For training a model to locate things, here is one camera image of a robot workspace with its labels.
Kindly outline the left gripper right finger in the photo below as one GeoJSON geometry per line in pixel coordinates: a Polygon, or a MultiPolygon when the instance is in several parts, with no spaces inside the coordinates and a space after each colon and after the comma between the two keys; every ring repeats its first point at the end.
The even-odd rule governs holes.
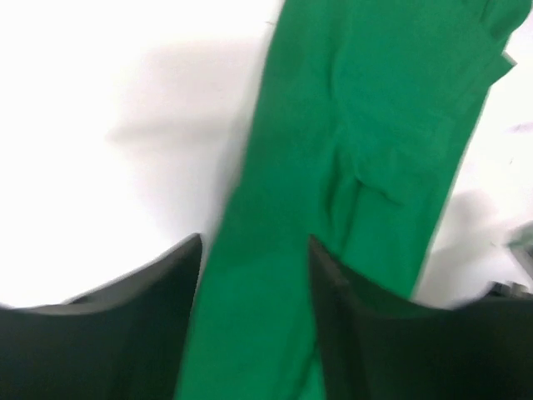
{"type": "Polygon", "coordinates": [[[309,242],[311,300],[329,399],[529,399],[532,296],[496,283],[452,309],[389,292],[309,242]]]}

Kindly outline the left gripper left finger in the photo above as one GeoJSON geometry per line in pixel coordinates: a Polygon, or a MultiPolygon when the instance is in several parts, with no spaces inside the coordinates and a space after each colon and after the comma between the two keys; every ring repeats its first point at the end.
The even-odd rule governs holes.
{"type": "Polygon", "coordinates": [[[194,234],[70,302],[3,307],[2,398],[172,398],[201,259],[194,234]]]}

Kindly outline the green t-shirt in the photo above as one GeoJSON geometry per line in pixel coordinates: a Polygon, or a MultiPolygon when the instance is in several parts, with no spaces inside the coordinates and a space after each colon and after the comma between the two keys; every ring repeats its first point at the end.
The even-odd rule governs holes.
{"type": "Polygon", "coordinates": [[[320,399],[308,243],[407,297],[528,1],[287,1],[179,399],[320,399]]]}

